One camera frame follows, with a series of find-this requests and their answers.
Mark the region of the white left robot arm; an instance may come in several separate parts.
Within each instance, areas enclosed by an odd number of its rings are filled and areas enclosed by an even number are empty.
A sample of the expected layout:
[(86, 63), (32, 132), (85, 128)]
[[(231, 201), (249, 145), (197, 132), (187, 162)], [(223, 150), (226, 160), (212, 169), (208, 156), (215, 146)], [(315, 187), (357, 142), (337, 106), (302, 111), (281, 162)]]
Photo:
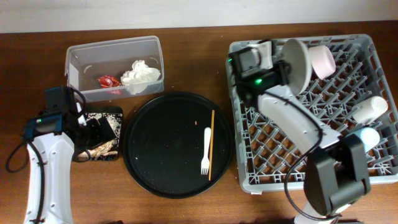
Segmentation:
[(99, 147), (113, 147), (119, 133), (105, 116), (79, 123), (74, 114), (43, 114), (29, 120), (22, 136), (29, 153), (29, 196), (25, 223), (73, 223), (70, 171)]

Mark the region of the grey dishwasher rack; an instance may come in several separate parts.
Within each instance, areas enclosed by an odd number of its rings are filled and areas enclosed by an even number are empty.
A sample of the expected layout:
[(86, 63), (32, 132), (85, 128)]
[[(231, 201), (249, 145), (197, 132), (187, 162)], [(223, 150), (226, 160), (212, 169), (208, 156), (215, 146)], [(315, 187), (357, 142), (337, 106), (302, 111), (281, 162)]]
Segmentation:
[[(366, 34), (305, 37), (308, 47), (327, 46), (336, 72), (323, 80), (312, 78), (298, 96), (317, 118), (341, 134), (363, 127), (354, 120), (356, 105), (381, 96), (387, 111), (371, 123), (380, 135), (377, 146), (366, 154), (370, 182), (397, 182), (397, 108), (381, 67), (372, 38)], [(254, 108), (244, 106), (234, 87), (231, 67), (226, 69), (234, 113), (239, 184), (244, 192), (261, 194), (282, 191), (284, 178), (300, 152), (287, 135)]]

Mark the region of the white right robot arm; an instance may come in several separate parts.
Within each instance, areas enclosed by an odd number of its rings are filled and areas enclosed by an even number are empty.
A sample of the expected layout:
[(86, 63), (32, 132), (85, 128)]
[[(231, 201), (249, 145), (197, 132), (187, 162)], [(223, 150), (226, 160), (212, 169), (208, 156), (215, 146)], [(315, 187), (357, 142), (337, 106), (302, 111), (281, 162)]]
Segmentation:
[(305, 208), (295, 223), (336, 223), (341, 212), (371, 189), (364, 143), (356, 135), (342, 136), (312, 114), (296, 98), (307, 87), (312, 65), (307, 46), (289, 39), (278, 61), (272, 60), (272, 42), (260, 42), (229, 54), (235, 88), (245, 106), (275, 122), (298, 147), (301, 156), (288, 169), (289, 179), (305, 163)]

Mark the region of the pink bowl with rice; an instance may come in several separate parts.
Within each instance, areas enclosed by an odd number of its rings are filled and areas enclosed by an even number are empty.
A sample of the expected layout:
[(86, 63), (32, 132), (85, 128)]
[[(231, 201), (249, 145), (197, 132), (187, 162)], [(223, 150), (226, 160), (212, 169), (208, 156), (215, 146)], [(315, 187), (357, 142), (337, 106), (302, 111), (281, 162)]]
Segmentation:
[(321, 80), (334, 74), (335, 60), (330, 49), (325, 45), (318, 45), (308, 49), (313, 71)]

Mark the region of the white cup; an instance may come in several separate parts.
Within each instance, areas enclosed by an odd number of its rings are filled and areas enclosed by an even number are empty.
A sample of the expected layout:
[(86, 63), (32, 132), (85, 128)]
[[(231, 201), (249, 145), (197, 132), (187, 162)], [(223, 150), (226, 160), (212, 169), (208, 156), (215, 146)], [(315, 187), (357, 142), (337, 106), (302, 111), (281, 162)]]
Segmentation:
[(368, 125), (387, 111), (388, 104), (384, 98), (373, 96), (354, 105), (353, 108), (356, 109), (353, 119), (357, 123)]

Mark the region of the white plastic fork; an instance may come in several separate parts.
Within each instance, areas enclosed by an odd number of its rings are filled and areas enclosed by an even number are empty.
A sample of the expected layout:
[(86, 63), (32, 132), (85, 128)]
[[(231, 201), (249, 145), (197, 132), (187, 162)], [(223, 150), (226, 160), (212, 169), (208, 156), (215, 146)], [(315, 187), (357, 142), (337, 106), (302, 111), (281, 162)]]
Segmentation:
[(211, 141), (211, 128), (207, 127), (204, 130), (204, 148), (203, 148), (203, 158), (201, 160), (201, 175), (207, 175), (209, 171), (210, 141)]

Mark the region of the red snack wrapper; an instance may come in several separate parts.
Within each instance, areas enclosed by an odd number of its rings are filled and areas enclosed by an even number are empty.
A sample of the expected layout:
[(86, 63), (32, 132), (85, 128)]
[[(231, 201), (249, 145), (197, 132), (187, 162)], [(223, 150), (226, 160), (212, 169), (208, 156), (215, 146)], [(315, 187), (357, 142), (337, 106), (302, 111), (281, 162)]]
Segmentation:
[(99, 81), (101, 88), (105, 89), (116, 88), (121, 85), (120, 81), (117, 78), (110, 75), (99, 77), (97, 80)]

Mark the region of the wooden chopstick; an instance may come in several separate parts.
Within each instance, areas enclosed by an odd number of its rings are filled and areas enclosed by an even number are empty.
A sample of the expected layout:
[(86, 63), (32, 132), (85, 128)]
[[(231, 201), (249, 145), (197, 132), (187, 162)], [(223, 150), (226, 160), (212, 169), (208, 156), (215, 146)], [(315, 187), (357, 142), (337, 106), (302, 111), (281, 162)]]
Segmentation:
[(213, 139), (214, 139), (214, 127), (215, 127), (215, 110), (211, 112), (211, 136), (210, 136), (210, 152), (209, 152), (209, 171), (208, 171), (208, 180), (211, 180), (211, 170), (212, 170), (212, 159), (213, 159)]

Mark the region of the clear plastic waste bin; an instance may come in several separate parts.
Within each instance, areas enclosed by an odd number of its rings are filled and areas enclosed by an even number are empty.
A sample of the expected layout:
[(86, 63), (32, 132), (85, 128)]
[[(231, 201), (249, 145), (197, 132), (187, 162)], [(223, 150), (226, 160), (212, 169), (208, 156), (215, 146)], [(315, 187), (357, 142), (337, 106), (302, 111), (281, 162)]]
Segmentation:
[[(134, 62), (144, 61), (160, 72), (158, 79), (134, 85), (103, 88), (99, 78), (109, 75), (121, 80)], [(86, 101), (108, 101), (164, 91), (164, 60), (160, 40), (154, 35), (109, 40), (68, 48), (65, 59), (67, 85), (81, 92)]]

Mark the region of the white tissue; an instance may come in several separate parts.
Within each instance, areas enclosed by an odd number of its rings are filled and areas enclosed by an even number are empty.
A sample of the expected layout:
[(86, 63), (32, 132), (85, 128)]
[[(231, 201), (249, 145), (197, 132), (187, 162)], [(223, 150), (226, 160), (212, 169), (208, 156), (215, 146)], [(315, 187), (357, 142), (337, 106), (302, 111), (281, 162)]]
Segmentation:
[(150, 68), (144, 60), (136, 60), (132, 64), (132, 70), (126, 71), (121, 77), (122, 86), (132, 95), (143, 92), (150, 82), (156, 82), (161, 75), (160, 70)]

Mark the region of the grey plate with food scraps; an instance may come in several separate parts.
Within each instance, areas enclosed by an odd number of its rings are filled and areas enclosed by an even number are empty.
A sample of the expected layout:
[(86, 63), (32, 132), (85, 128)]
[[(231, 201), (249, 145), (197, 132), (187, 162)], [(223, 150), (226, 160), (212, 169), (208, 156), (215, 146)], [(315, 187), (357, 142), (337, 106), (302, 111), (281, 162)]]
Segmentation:
[(288, 87), (293, 95), (306, 90), (312, 76), (312, 65), (307, 46), (300, 40), (289, 39), (280, 52), (280, 59), (290, 65)]

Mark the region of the light blue cup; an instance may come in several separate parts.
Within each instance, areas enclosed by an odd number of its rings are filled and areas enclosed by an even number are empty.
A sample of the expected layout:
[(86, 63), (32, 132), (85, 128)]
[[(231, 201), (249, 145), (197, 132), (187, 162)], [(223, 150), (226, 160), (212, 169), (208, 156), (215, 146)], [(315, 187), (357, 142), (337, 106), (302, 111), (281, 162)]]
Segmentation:
[(381, 140), (379, 133), (373, 128), (362, 128), (353, 134), (362, 140), (365, 153), (376, 147)]

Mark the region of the round black serving tray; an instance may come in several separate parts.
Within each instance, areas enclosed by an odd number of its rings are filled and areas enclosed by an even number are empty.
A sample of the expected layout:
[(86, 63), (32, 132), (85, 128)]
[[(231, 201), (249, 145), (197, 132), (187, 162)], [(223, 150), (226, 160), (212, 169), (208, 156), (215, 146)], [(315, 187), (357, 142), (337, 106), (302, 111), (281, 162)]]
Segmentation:
[[(204, 130), (215, 110), (211, 180), (201, 175)], [(134, 180), (166, 198), (188, 198), (205, 192), (227, 171), (233, 132), (212, 101), (187, 92), (158, 96), (141, 106), (123, 137), (123, 158)]]

